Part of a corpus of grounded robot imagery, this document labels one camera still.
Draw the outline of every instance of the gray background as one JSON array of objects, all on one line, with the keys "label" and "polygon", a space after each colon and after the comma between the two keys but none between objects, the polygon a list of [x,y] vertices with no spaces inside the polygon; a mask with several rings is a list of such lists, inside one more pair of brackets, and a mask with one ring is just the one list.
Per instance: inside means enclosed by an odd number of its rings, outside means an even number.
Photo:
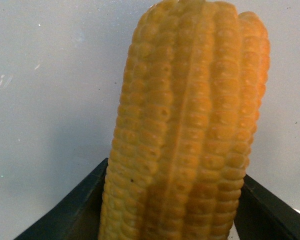
[{"label": "gray background", "polygon": [[[0,240],[109,155],[131,36],[155,2],[0,0]],[[248,174],[300,210],[300,0],[229,2],[271,41]]]}]

